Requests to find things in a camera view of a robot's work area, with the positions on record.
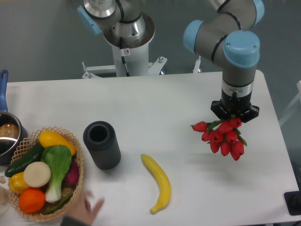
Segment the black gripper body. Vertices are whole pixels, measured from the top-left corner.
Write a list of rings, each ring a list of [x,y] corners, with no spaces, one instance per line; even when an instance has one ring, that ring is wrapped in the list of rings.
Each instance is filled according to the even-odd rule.
[[[231,114],[241,114],[251,105],[253,81],[244,86],[235,86],[222,81],[222,105]]]

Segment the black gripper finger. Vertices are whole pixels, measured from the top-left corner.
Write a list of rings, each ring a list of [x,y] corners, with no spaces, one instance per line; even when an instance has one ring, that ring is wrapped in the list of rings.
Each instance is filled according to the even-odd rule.
[[[258,106],[255,105],[250,105],[248,106],[248,108],[242,113],[240,114],[238,117],[241,119],[241,121],[243,123],[247,123],[251,120],[253,120],[254,118],[259,116],[259,110],[260,108]]]
[[[228,120],[230,118],[221,101],[212,101],[210,109],[220,120]]]

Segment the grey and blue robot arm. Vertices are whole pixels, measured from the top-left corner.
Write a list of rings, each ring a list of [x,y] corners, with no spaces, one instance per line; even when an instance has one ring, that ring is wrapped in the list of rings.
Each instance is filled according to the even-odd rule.
[[[246,123],[259,115],[251,104],[253,81],[260,59],[260,40],[251,32],[264,16],[261,0],[212,0],[217,16],[192,21],[183,44],[192,53],[222,68],[222,94],[211,110],[219,119],[236,116]]]

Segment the grey sleeve forearm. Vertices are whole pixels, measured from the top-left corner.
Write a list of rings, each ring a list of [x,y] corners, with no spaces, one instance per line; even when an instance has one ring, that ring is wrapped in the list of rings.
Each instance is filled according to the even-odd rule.
[[[90,220],[83,216],[69,216],[65,215],[60,223],[60,226],[90,226]]]

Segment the person's hand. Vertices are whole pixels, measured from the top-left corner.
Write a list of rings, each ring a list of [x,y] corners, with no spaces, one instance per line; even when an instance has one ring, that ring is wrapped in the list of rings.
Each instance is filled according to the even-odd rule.
[[[88,200],[91,197],[94,197],[91,191],[83,191],[79,195],[77,202],[67,211],[66,216],[91,226],[105,201],[104,198],[100,198],[92,208]]]

